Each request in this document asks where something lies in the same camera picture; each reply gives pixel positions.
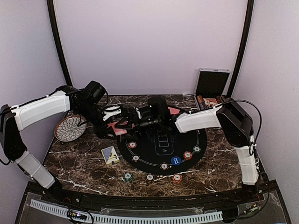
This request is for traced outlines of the red 5 chips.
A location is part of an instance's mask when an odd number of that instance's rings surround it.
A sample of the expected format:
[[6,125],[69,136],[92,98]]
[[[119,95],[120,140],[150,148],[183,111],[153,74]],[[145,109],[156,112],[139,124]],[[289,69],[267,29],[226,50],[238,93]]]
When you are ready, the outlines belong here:
[[185,151],[183,156],[186,160],[190,160],[192,158],[192,153],[189,151]]
[[137,146],[137,143],[134,142],[134,141],[131,141],[131,142],[128,143],[128,147],[131,148],[131,149],[136,148],[136,146]]

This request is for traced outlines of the red 5 chip stack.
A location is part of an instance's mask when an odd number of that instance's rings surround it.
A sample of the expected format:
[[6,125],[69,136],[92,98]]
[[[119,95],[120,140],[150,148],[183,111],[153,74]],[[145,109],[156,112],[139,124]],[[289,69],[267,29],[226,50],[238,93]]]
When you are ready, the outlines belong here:
[[182,182],[182,175],[181,174],[175,174],[173,177],[172,177],[172,181],[175,183],[175,184],[179,184]]

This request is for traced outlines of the black orange 100 chip stack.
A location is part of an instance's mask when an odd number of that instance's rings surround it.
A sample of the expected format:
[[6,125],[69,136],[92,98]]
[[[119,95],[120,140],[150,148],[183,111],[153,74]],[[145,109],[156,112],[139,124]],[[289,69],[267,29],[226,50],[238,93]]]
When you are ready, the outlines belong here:
[[146,175],[146,181],[147,182],[152,182],[152,181],[154,181],[154,179],[155,179],[155,176],[153,174],[147,174]]

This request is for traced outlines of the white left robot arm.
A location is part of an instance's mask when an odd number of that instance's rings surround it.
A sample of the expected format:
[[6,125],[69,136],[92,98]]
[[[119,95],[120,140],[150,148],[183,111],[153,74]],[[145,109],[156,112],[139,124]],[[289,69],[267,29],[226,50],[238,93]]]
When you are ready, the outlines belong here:
[[55,114],[73,111],[92,123],[99,138],[114,137],[108,120],[121,113],[119,106],[100,108],[98,102],[107,93],[98,82],[91,81],[85,88],[63,85],[53,93],[21,105],[3,105],[0,110],[0,143],[9,162],[15,162],[43,188],[55,203],[63,203],[66,193],[59,181],[36,159],[22,141],[20,132],[28,126]]

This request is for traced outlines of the green chip stack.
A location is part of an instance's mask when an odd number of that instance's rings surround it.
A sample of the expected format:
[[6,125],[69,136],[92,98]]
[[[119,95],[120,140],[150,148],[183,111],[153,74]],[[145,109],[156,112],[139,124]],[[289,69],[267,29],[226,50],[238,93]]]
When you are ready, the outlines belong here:
[[134,175],[132,173],[127,172],[123,175],[123,180],[125,182],[132,182],[133,179],[134,179]]

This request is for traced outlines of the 100 chips mat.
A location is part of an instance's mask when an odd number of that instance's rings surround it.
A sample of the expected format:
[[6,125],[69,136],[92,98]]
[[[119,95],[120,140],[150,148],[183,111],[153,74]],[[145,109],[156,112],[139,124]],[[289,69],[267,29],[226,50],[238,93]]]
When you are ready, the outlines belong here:
[[138,162],[140,160],[140,157],[138,155],[133,155],[132,156],[132,161]]

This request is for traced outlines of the dealt card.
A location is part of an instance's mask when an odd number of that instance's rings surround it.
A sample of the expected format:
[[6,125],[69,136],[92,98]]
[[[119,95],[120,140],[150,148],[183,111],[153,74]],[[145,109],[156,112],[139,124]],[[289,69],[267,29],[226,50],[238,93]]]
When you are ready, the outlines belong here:
[[173,107],[168,107],[168,109],[169,109],[171,115],[176,115],[176,114],[180,113],[180,109],[173,108]]

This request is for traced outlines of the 100 chips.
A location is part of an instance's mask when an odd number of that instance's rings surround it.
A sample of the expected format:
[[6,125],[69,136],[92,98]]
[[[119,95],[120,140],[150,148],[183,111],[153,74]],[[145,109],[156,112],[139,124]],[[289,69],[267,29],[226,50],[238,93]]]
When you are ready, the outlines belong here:
[[169,165],[167,163],[161,163],[160,168],[165,171],[169,168]]

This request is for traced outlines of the green chips mat edge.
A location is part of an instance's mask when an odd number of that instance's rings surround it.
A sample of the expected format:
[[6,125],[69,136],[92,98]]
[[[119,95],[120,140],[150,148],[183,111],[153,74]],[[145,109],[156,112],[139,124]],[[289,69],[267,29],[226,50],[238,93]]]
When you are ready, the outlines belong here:
[[194,152],[199,153],[201,151],[201,148],[199,146],[193,147]]

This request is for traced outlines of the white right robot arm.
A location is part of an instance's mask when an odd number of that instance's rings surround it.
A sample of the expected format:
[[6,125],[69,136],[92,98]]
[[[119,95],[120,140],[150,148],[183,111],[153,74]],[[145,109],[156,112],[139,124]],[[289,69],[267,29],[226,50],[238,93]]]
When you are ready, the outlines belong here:
[[146,107],[125,118],[127,133],[117,140],[123,158],[132,166],[153,175],[178,174],[195,166],[207,148],[208,128],[220,128],[236,150],[242,172],[238,198],[249,202],[256,196],[258,180],[254,156],[253,120],[233,99],[198,111],[171,114],[164,98],[152,97]]

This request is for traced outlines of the red back card deck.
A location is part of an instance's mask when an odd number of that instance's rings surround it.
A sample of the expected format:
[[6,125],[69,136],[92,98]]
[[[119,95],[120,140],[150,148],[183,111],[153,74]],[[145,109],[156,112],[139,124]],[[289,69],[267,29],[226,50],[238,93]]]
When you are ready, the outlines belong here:
[[109,123],[108,124],[108,127],[112,127],[114,133],[116,136],[120,136],[120,135],[123,135],[123,134],[127,134],[127,130],[125,129],[121,129],[121,128],[116,128],[115,125],[116,125],[117,122],[113,122],[113,123]]

